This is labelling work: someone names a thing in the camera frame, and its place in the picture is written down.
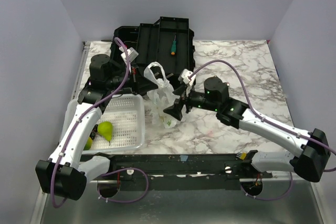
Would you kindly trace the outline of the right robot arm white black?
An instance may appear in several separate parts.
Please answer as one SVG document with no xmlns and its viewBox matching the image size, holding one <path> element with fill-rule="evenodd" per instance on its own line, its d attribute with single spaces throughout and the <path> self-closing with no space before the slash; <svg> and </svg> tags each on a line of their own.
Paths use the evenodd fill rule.
<svg viewBox="0 0 336 224">
<path fill-rule="evenodd" d="M 325 132 L 309 132 L 283 124 L 259 112 L 244 102 L 229 96 L 228 85 L 218 77 L 204 81 L 204 92 L 197 92 L 189 84 L 174 90 L 178 95 L 164 113 L 182 119 L 182 108 L 189 112 L 199 108 L 216 113 L 217 119 L 236 129 L 257 134 L 285 149 L 283 152 L 250 151 L 241 165 L 242 173 L 249 178 L 259 172 L 294 172 L 309 182 L 319 182 L 331 152 Z"/>
</svg>

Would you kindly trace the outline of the white plastic bag lemon print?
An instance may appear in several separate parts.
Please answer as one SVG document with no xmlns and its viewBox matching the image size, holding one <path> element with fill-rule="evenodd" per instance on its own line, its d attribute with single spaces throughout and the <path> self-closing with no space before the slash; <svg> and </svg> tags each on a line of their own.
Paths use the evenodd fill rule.
<svg viewBox="0 0 336 224">
<path fill-rule="evenodd" d="M 152 124 L 166 129 L 175 127 L 178 120 L 164 113 L 163 110 L 172 106 L 178 96 L 173 94 L 173 86 L 166 77 L 163 67 L 158 62 L 150 63 L 144 70 L 144 77 L 157 85 L 156 89 L 147 92 L 151 101 Z"/>
</svg>

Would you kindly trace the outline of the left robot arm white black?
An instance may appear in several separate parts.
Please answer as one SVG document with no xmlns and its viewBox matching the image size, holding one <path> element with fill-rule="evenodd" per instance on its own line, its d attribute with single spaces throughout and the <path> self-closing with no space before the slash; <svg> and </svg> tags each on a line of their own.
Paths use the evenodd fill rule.
<svg viewBox="0 0 336 224">
<path fill-rule="evenodd" d="M 66 130 L 61 142 L 50 155 L 49 160 L 39 160 L 36 174 L 42 191 L 49 193 L 53 202 L 60 196 L 63 200 L 78 200 L 86 184 L 97 177 L 112 179 L 129 168 L 117 169 L 112 156 L 98 153 L 85 163 L 80 163 L 83 149 L 108 103 L 126 83 L 123 78 L 119 86 L 109 95 L 94 104 L 81 103 Z"/>
</svg>

